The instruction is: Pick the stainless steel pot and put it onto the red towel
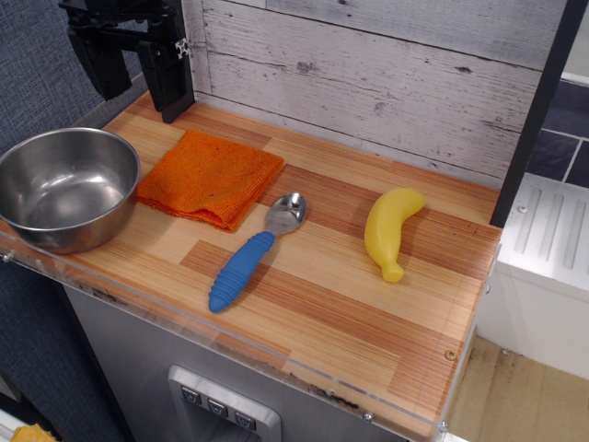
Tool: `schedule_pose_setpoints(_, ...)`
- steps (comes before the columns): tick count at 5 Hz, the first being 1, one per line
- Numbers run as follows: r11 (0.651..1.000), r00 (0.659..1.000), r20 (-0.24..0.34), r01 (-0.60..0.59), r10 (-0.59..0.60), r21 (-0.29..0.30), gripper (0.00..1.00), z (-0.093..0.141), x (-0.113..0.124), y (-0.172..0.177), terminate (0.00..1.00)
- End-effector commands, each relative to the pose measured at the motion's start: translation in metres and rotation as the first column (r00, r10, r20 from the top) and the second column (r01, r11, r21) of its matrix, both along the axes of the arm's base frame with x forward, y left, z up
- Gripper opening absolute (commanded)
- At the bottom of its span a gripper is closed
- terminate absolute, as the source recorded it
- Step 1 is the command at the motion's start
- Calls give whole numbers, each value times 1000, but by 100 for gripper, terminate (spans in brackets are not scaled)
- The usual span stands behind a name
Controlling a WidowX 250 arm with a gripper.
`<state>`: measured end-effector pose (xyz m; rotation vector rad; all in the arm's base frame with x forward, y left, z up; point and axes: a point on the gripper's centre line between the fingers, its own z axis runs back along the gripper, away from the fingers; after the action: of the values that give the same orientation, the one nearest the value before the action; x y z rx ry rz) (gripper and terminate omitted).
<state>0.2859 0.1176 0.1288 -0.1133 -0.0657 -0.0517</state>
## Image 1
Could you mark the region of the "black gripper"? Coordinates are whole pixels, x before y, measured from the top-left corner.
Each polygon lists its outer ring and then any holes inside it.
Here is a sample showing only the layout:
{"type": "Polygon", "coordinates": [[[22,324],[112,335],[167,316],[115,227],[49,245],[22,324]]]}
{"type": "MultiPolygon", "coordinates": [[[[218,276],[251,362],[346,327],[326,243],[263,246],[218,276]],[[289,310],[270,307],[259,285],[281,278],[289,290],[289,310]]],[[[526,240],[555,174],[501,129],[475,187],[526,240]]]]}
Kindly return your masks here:
{"type": "Polygon", "coordinates": [[[95,90],[105,100],[132,86],[122,51],[137,49],[154,107],[173,123],[190,105],[175,23],[177,9],[165,1],[60,1],[68,37],[95,90]]]}

